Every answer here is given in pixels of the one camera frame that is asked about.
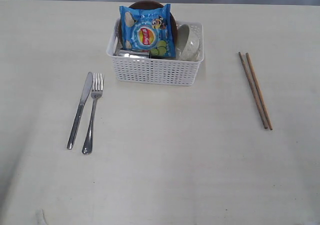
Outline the white perforated plastic basket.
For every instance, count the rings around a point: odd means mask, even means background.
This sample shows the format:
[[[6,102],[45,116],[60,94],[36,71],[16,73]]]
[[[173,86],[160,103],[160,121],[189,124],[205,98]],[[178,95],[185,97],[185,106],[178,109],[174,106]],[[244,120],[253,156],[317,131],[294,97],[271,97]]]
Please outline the white perforated plastic basket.
[[[178,28],[182,25],[190,26],[190,30],[199,39],[199,49],[191,61],[131,58],[115,55],[116,49],[121,47],[118,38],[118,30],[121,28],[120,19],[117,19],[106,49],[106,54],[112,60],[116,78],[123,82],[191,86],[204,61],[204,31],[203,25],[199,22],[176,21]]]

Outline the stainless steel mug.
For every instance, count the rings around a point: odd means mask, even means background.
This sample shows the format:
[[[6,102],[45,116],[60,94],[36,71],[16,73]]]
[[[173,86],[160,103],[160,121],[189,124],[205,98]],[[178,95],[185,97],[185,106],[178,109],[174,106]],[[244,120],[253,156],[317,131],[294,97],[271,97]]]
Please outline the stainless steel mug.
[[[134,51],[134,50],[125,50],[119,49],[116,53],[118,57],[125,57],[125,58],[150,58],[150,53],[145,51]]]

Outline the silver metal fork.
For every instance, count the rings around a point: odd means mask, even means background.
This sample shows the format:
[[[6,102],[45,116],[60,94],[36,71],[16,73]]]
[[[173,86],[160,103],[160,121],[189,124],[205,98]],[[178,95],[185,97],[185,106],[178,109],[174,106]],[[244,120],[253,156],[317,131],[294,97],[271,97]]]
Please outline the silver metal fork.
[[[104,76],[102,73],[93,74],[93,85],[91,90],[92,109],[90,113],[89,125],[82,147],[82,154],[89,155],[93,151],[94,121],[98,100],[102,97],[104,90]]]

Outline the white ceramic bowl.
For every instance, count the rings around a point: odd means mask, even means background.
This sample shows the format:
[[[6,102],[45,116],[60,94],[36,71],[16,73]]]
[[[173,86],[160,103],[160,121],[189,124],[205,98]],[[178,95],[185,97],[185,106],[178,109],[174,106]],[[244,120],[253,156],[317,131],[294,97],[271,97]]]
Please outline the white ceramic bowl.
[[[193,61],[200,48],[200,39],[187,24],[181,25],[177,30],[175,45],[176,59],[180,61]]]

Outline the silver metal knife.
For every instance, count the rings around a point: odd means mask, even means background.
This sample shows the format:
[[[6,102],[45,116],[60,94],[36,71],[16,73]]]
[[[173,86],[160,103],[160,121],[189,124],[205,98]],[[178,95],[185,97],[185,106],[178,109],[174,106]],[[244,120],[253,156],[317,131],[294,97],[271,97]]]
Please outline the silver metal knife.
[[[79,104],[77,107],[77,111],[75,114],[75,118],[72,124],[72,128],[71,128],[71,132],[70,132],[70,136],[66,145],[66,148],[68,150],[71,150],[75,144],[75,139],[77,136],[77,132],[78,132],[78,128],[79,128],[79,124],[80,124],[80,120],[82,117],[82,113],[83,113],[83,109],[85,107],[86,101],[88,99],[88,96],[91,92],[92,89],[92,85],[93,85],[93,73],[92,72],[88,72],[87,76],[86,76],[86,80],[83,86],[83,90],[81,93],[81,97],[79,100]]]

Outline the blue Lay's chips bag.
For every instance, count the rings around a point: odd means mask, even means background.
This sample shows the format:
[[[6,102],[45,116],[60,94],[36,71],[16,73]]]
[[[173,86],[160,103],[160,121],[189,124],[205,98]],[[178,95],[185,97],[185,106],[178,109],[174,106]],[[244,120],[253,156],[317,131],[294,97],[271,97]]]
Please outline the blue Lay's chips bag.
[[[125,50],[149,52],[154,57],[175,58],[171,4],[155,9],[119,7],[121,44]]]

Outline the wooden chopstick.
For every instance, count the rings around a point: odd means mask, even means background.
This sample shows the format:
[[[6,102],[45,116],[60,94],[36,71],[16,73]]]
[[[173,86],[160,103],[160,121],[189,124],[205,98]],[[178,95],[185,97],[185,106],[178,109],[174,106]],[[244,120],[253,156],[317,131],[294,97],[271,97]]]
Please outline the wooden chopstick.
[[[245,72],[245,75],[246,75],[246,78],[247,78],[251,93],[253,95],[253,99],[254,99],[254,102],[256,104],[259,116],[261,118],[263,127],[264,127],[264,129],[267,129],[268,125],[267,125],[267,122],[266,122],[266,119],[265,119],[265,115],[263,113],[262,106],[261,106],[260,102],[258,101],[258,93],[257,93],[256,89],[254,88],[253,79],[252,79],[252,77],[251,77],[251,75],[249,73],[249,70],[248,70],[247,65],[245,63],[243,55],[242,55],[242,53],[240,51],[238,52],[238,55],[239,55],[243,70]]]
[[[273,130],[273,126],[272,126],[272,123],[271,123],[271,120],[270,120],[270,117],[269,117],[269,114],[268,114],[268,110],[267,110],[267,107],[266,107],[266,104],[265,104],[265,101],[264,101],[264,97],[263,97],[262,91],[260,89],[260,84],[259,84],[259,81],[257,79],[257,76],[256,76],[256,73],[255,73],[255,70],[254,70],[250,55],[249,55],[248,52],[246,52],[245,56],[246,56],[246,59],[247,59],[247,62],[248,62],[249,69],[251,71],[251,75],[252,75],[252,78],[253,78],[253,82],[254,82],[255,88],[256,88],[257,93],[258,93],[258,97],[259,97],[259,100],[260,100],[260,103],[261,103],[261,106],[262,106],[262,110],[264,112],[264,116],[265,116],[266,122],[268,124],[268,128],[272,131]]]

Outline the brown wooden plate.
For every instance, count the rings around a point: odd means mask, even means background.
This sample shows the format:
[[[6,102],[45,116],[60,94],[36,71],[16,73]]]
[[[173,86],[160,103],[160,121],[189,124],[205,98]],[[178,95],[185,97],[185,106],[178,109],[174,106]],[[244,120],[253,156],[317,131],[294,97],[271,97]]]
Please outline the brown wooden plate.
[[[153,9],[158,9],[158,8],[163,8],[164,5],[157,2],[157,1],[152,1],[152,0],[142,0],[133,3],[132,5],[129,6],[132,9],[143,9],[143,10],[153,10]],[[172,33],[172,38],[174,45],[177,44],[177,39],[178,39],[178,28],[176,21],[173,17],[172,14],[170,14],[170,26],[171,26],[171,33]],[[117,25],[115,26],[116,28],[116,35],[120,41],[121,44],[122,42],[122,29],[121,29],[121,21],[119,20],[117,22]]]

